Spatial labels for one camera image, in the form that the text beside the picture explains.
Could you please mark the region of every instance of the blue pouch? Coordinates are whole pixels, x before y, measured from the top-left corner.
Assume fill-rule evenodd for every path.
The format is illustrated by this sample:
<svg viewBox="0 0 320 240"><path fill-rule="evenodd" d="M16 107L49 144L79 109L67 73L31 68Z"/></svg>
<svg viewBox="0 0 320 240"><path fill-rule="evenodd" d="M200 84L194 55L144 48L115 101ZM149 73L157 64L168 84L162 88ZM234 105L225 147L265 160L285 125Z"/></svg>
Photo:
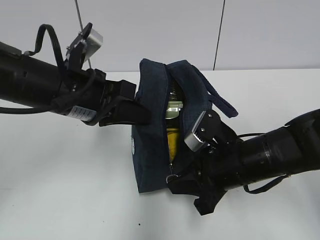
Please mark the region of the blue pouch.
<svg viewBox="0 0 320 240"><path fill-rule="evenodd" d="M186 60L168 65L143 59L140 62L140 84L135 99L151 111L149 125L132 126L132 158L138 191L151 192L167 187L171 175L166 129L166 111L172 81L184 94L180 113L180 145L173 161L173 173L179 173L197 158L184 136L199 115L214 104L229 118L238 112L211 86L202 73Z"/></svg>

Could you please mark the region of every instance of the black cylinder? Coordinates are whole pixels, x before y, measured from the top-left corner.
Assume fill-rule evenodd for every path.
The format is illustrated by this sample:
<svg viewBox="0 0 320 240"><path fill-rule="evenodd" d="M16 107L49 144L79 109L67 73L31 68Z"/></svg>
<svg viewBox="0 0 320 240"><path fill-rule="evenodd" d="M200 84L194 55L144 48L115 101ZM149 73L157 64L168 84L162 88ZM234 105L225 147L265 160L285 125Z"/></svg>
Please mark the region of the black cylinder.
<svg viewBox="0 0 320 240"><path fill-rule="evenodd" d="M208 175L219 189L229 190L281 175L320 169L320 117L236 144L233 150L208 153Z"/></svg>
<svg viewBox="0 0 320 240"><path fill-rule="evenodd" d="M67 86L61 81L58 68L29 56L10 55L0 52L0 99L29 107L47 107L54 98L81 89L89 74L81 70L68 72ZM83 94L77 105L98 112L105 90L105 79L95 80ZM59 112L68 115L71 109Z"/></svg>

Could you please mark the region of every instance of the white surface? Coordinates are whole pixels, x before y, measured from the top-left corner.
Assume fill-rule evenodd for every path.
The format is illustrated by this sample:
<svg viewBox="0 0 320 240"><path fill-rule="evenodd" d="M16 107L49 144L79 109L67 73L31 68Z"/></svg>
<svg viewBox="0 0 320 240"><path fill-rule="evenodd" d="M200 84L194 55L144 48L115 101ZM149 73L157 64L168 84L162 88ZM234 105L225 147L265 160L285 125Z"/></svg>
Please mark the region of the white surface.
<svg viewBox="0 0 320 240"><path fill-rule="evenodd" d="M138 71L142 58L162 63L188 59L212 70L223 0L78 0L83 24L92 22L103 47L92 65Z"/></svg>
<svg viewBox="0 0 320 240"><path fill-rule="evenodd" d="M226 0L216 70L320 67L319 0Z"/></svg>
<svg viewBox="0 0 320 240"><path fill-rule="evenodd" d="M239 134L270 131L319 108L317 69L204 74L239 111L223 117ZM138 83L139 73L107 78ZM138 194L130 126L89 127L53 113L1 115L0 133L1 240L319 239L320 172L260 195L231 190L214 214L201 217L192 196Z"/></svg>

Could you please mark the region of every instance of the bag strap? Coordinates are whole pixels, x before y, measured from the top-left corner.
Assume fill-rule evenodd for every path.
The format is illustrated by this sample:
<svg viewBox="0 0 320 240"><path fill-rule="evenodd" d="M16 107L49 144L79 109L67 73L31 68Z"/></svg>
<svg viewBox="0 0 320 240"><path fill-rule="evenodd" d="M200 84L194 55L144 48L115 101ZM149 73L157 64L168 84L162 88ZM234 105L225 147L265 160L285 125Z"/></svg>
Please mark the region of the bag strap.
<svg viewBox="0 0 320 240"><path fill-rule="evenodd" d="M210 93L208 96L209 101L212 102L218 109L220 109L221 112L223 112L228 118L238 116L239 113L237 112L237 110L218 94L218 92L214 89L214 87L210 84L206 77L195 66L192 67L201 78L207 91Z"/></svg>
<svg viewBox="0 0 320 240"><path fill-rule="evenodd" d="M282 182L283 179L289 178L291 175L286 174L283 176L279 176L276 179L273 179L271 182L267 183L266 185L259 187L255 190L249 190L248 185L244 185L243 189L248 193L248 194L261 194L264 193L270 189L272 189L274 186L278 185L279 183Z"/></svg>

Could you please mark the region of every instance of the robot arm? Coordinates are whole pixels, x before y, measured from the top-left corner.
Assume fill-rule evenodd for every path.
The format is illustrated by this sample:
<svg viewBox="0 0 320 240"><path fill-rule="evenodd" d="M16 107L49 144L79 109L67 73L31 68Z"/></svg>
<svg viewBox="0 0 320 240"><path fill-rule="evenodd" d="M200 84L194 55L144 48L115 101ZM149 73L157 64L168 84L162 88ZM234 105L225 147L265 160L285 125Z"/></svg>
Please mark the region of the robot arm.
<svg viewBox="0 0 320 240"><path fill-rule="evenodd" d="M168 178L171 192L198 196L194 205L205 215L227 190L244 186L246 192L259 194L291 175L320 169L320 109L249 140L240 137L215 111L204 111L185 138L191 150L204 149L191 166ZM261 188L248 188L274 177Z"/></svg>
<svg viewBox="0 0 320 240"><path fill-rule="evenodd" d="M48 31L57 66L31 56L41 50ZM33 108L0 108L3 114L54 112L89 126L147 124L150 112L134 101L136 85L125 80L106 80L98 69L82 70L83 64L102 45L103 38L89 23L67 49L63 60L52 26L40 26L35 50L21 50L0 42L0 98Z"/></svg>

